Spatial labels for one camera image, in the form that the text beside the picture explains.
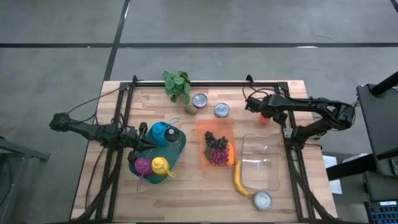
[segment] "wooden table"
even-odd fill
[[[291,97],[306,98],[304,82],[287,81]],[[120,82],[104,82],[101,94],[119,87]],[[252,90],[245,89],[246,95]],[[285,151],[279,151],[278,176],[280,188],[269,192],[272,197],[272,208],[267,212],[256,210],[249,198],[240,195],[234,188],[233,169],[222,171],[202,172],[198,159],[196,120],[214,119],[214,107],[219,102],[229,105],[229,117],[234,121],[234,136],[237,154],[242,150],[243,136],[246,133],[280,134],[281,128],[271,121],[267,126],[258,123],[259,114],[244,110],[245,102],[241,87],[198,87],[192,88],[191,96],[204,93],[208,97],[208,106],[198,112],[196,116],[184,112],[182,102],[172,103],[161,87],[134,88],[132,106],[129,115],[129,125],[138,127],[142,121],[151,127],[158,121],[168,122],[174,117],[180,118],[176,127],[187,135],[187,145],[176,164],[175,179],[167,179],[163,184],[151,185],[144,183],[136,192],[138,178],[128,168],[127,154],[124,151],[123,164],[119,178],[118,196],[114,211],[114,222],[294,222],[297,216],[294,207],[293,194],[287,168]],[[109,123],[114,115],[118,92],[114,92],[100,99],[98,105],[98,119],[100,124]],[[312,114],[295,112],[297,125],[307,125],[313,122]],[[83,213],[85,195],[95,160],[102,147],[97,142],[88,145],[80,183],[73,205],[72,218]],[[321,150],[318,146],[307,146],[302,151],[307,170],[311,191],[326,208],[336,217],[336,208],[331,194]],[[90,200],[93,200],[100,189],[105,154],[99,160],[93,183],[91,185]],[[105,198],[104,214],[108,210],[110,190]],[[300,199],[304,214],[304,194],[300,190]]]

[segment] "yellow banana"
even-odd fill
[[[235,188],[236,188],[236,190],[239,193],[241,193],[241,194],[243,194],[245,196],[253,195],[254,194],[253,192],[250,192],[250,191],[246,190],[243,187],[243,185],[242,185],[242,182],[241,182],[241,168],[242,168],[242,160],[240,159],[240,160],[238,160],[238,164],[236,164],[236,167],[235,167],[235,170],[234,170],[234,185],[235,185]]]

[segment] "yellow cup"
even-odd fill
[[[170,171],[169,162],[167,162],[167,159],[164,157],[156,157],[152,160],[152,164],[150,166],[152,171],[157,175],[169,175],[173,178],[176,177],[175,174]]]

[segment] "blue cup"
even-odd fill
[[[164,137],[166,126],[161,122],[155,123],[152,127],[152,137],[155,139],[156,144],[159,146],[167,146],[167,140]]]

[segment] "teal plate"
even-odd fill
[[[165,122],[161,122],[161,123],[165,126],[170,126],[169,124],[167,124]],[[181,134],[181,136],[180,136],[180,143],[178,145],[178,148],[175,148],[173,146],[173,144],[168,144],[165,147],[158,146],[154,149],[149,149],[149,150],[146,150],[141,153],[137,152],[136,157],[137,158],[146,157],[150,160],[153,160],[156,157],[164,157],[167,159],[167,162],[169,162],[169,164],[170,164],[170,170],[173,170],[174,165],[180,159],[181,152],[183,151],[185,144],[187,143],[187,137],[181,129],[180,129],[180,134]],[[150,140],[152,142],[156,142],[155,139],[152,137],[152,128],[150,128],[150,130],[147,132],[146,137],[148,140]],[[138,177],[141,176],[137,173],[136,169],[134,168],[134,164],[130,164],[129,168],[133,174],[135,174]],[[148,176],[144,177],[143,179],[151,184],[160,184],[167,177],[168,177],[168,175],[160,176],[157,174],[152,174],[152,175],[148,175]]]

